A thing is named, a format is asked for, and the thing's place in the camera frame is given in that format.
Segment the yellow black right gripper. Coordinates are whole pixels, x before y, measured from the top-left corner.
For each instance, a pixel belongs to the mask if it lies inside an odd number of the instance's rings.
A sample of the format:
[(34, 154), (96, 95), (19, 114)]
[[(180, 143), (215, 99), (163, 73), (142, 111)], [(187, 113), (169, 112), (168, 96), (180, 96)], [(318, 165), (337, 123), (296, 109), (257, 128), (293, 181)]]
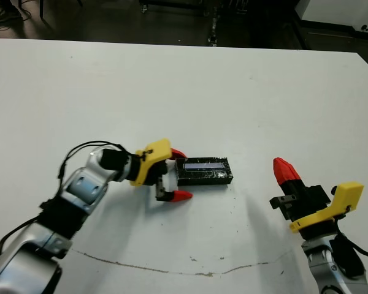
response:
[(284, 195), (272, 198), (270, 205), (282, 212), (291, 222), (290, 230), (304, 240), (335, 233), (334, 218), (354, 211), (364, 189), (357, 182), (342, 183), (330, 199), (320, 185), (305, 186), (294, 167), (281, 157), (273, 160), (273, 171)]

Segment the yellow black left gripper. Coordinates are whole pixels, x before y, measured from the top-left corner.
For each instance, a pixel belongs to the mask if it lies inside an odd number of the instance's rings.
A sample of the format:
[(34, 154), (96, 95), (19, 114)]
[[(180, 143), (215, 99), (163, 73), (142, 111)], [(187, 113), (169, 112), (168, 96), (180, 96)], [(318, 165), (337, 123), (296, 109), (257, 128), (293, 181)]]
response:
[[(150, 143), (144, 149), (131, 155), (131, 165), (127, 180), (134, 187), (152, 186), (167, 173), (166, 160), (187, 158), (187, 156), (174, 148), (168, 139), (160, 139)], [(192, 193), (183, 190), (158, 191), (156, 200), (161, 202), (180, 202), (189, 200)]]

